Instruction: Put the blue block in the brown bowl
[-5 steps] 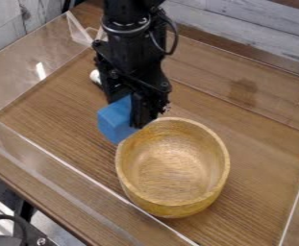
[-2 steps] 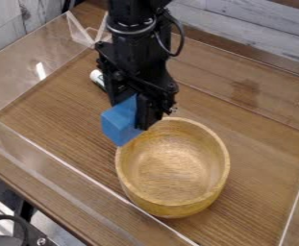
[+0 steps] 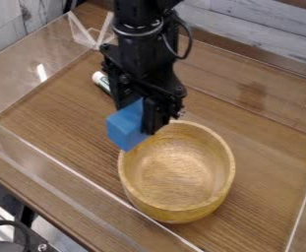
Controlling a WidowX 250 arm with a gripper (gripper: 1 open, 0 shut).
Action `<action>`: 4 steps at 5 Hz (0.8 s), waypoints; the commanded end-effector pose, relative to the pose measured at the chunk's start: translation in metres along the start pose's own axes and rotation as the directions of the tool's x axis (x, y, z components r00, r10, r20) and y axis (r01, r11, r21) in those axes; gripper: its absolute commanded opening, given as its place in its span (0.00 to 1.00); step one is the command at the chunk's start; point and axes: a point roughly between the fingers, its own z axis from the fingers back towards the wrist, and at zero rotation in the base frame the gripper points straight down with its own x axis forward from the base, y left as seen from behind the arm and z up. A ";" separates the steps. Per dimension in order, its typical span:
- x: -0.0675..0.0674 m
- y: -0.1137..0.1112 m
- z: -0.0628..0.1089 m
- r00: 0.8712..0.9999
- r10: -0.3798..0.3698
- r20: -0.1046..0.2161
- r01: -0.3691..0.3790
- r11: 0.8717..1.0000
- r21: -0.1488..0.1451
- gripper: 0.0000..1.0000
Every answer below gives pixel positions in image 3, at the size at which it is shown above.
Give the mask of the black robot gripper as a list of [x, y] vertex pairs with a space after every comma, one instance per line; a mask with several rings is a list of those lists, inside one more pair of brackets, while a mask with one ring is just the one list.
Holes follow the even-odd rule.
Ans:
[[118, 109], [143, 97], [142, 132], [154, 135], [178, 119], [187, 95], [174, 64], [192, 52], [192, 29], [175, 10], [115, 10], [117, 44], [105, 43], [103, 70]]

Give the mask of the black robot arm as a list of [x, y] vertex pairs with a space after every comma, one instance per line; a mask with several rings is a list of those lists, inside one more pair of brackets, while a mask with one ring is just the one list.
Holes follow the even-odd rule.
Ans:
[[179, 32], [192, 30], [175, 10], [182, 1], [114, 0], [117, 43], [101, 48], [115, 107], [142, 102], [139, 130], [147, 135], [181, 116], [187, 96], [174, 71], [192, 53], [179, 49]]

